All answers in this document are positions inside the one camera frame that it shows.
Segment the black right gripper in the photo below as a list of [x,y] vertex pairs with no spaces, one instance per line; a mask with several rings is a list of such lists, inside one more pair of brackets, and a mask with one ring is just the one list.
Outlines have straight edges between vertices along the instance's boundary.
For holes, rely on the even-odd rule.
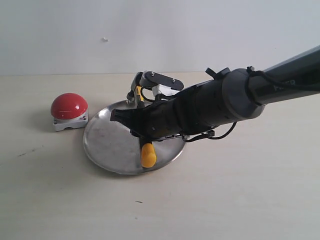
[[146,105],[140,101],[136,108],[113,109],[111,122],[118,122],[130,129],[135,137],[159,140],[180,133],[180,126],[174,111],[174,101],[157,101]]

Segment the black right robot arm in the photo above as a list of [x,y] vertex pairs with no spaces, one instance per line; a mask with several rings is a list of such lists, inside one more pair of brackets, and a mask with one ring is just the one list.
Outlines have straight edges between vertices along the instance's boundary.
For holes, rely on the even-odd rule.
[[207,73],[211,80],[169,100],[143,108],[114,109],[110,120],[151,141],[213,139],[216,127],[257,118],[268,104],[318,94],[320,49],[314,47],[265,70],[248,66],[219,72],[207,69]]

